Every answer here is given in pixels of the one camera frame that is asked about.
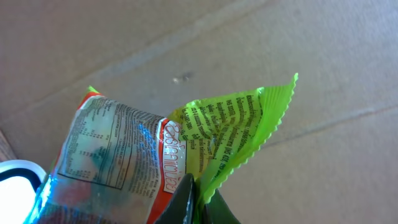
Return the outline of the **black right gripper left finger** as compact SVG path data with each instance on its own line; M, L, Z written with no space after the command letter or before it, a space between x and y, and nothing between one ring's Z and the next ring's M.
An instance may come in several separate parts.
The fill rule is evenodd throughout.
M192 224L196 199L193 174L185 174L155 224Z

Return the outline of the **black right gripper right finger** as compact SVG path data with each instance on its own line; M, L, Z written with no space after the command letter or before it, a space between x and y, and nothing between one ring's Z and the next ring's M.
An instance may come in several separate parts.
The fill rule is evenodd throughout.
M202 224L240 224L224 201L218 189L215 190L210 203L204 205L201 215Z

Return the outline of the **green Haribo gummy bag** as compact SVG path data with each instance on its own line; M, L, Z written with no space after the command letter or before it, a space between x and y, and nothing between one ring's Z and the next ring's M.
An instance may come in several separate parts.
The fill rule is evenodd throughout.
M282 122L297 76L195 100L163 117L89 87L27 223L154 223L186 174L193 219Z

